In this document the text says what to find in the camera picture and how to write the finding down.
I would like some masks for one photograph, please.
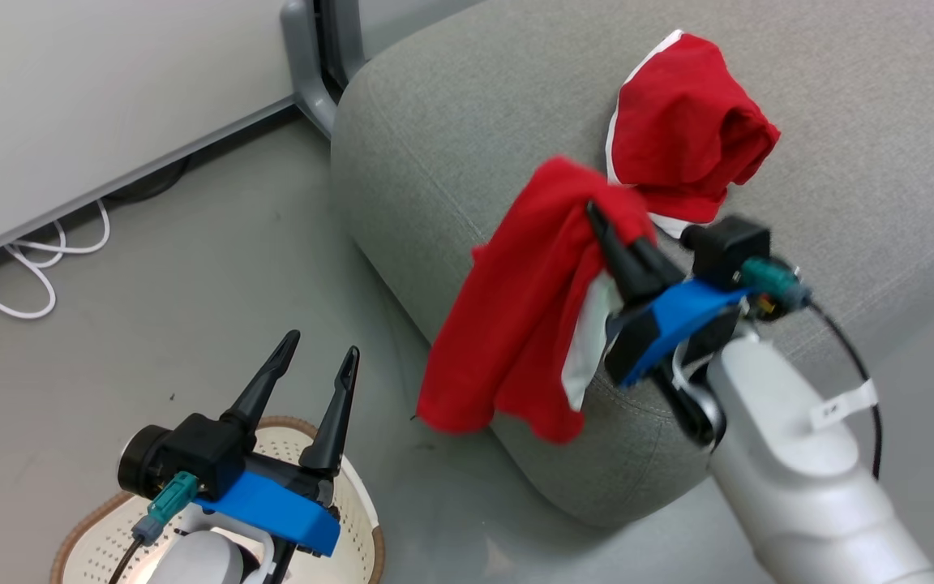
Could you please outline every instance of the white label tag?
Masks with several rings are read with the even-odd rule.
[[[849,414],[867,410],[877,403],[878,392],[874,388],[874,380],[867,380],[866,384],[812,408],[809,411],[809,422],[812,423],[812,430],[816,432],[831,424],[838,424]]]

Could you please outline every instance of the red cloth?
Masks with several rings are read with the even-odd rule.
[[[748,181],[781,132],[730,77],[716,45],[674,36],[620,89],[608,174],[635,185],[652,213],[707,223],[726,185]]]
[[[582,430],[560,372],[590,282],[604,269],[585,204],[593,200],[630,243],[655,232],[633,189],[564,158],[535,171],[492,240],[474,251],[427,362],[418,415],[444,432],[474,432],[494,410],[564,443]]]

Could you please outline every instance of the gray ottoman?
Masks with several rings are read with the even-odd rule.
[[[549,156],[604,170],[620,83],[682,28],[720,45],[782,130],[724,212],[772,226],[775,248],[873,364],[934,302],[934,3],[920,4],[489,0],[353,79],[333,136],[335,204],[434,340],[470,248]],[[677,245],[662,246],[689,265]],[[812,318],[770,333],[814,381],[853,380]],[[579,520],[644,517],[705,477],[707,453],[679,433],[651,384],[623,393],[601,373],[583,411],[585,431],[561,447],[516,420],[492,426],[535,487]]]

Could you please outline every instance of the gray metal leg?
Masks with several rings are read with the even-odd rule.
[[[323,25],[323,66],[344,88],[366,64],[362,51],[360,0],[321,0],[319,16]]]
[[[286,59],[290,66],[290,80],[293,81],[293,103],[301,108],[312,123],[315,123],[316,128],[330,140],[337,103],[334,103],[333,97],[330,97],[326,86],[323,85],[311,0],[286,1],[279,19],[283,28],[283,44],[286,45]]]

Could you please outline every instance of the gray floor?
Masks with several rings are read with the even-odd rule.
[[[0,583],[45,581],[63,536],[118,490],[127,437],[221,413],[286,329],[303,337],[270,414],[319,420],[345,349],[362,350],[348,455],[384,527],[386,582],[768,581],[711,482],[598,531],[535,494],[488,433],[411,422],[426,342],[328,213],[327,172],[308,123],[283,126],[115,209],[103,251],[49,270],[48,318],[0,314]],[[0,297],[34,309],[41,290],[6,263]],[[877,376],[885,484],[934,557],[934,321]]]

